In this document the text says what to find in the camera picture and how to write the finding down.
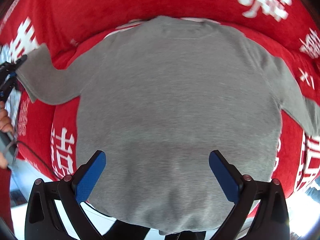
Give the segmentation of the red sleeve left forearm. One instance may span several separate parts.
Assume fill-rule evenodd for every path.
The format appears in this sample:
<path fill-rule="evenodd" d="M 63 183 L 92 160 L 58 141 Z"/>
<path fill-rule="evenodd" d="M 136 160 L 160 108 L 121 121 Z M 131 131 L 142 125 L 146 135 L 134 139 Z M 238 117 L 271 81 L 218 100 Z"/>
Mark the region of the red sleeve left forearm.
<path fill-rule="evenodd" d="M 10 177 L 11 171 L 8 169 L 0 170 L 0 214 L 9 229 L 14 232 L 11 217 L 10 204 Z"/>

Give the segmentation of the person's left hand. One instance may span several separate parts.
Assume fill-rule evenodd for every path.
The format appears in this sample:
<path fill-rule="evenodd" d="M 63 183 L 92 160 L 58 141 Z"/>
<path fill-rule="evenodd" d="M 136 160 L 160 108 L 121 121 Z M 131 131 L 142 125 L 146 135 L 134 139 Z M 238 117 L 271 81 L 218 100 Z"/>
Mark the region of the person's left hand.
<path fill-rule="evenodd" d="M 1 101 L 1 111 L 0 111 L 0 129 L 1 132 L 13 133 L 14 128 L 11 123 L 11 119 L 8 116 L 8 112 L 5 109 L 5 103 Z M 8 166 L 8 161 L 5 159 L 4 154 L 0 152 L 0 167 L 6 169 Z"/>

